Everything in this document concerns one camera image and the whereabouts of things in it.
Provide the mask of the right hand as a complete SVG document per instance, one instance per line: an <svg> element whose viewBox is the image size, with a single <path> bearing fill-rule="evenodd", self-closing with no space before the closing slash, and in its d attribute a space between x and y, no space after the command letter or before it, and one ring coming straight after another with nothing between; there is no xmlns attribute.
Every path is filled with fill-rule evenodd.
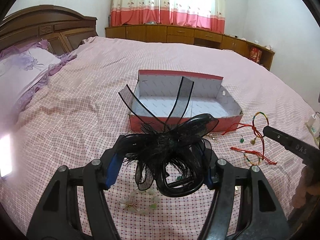
<svg viewBox="0 0 320 240"><path fill-rule="evenodd" d="M299 184L296 187L296 192L292 197L292 206L296 209L301 208L306 204L306 194L319 196L319 182L311 184L314 171L312 168L305 166L301 171Z"/></svg>

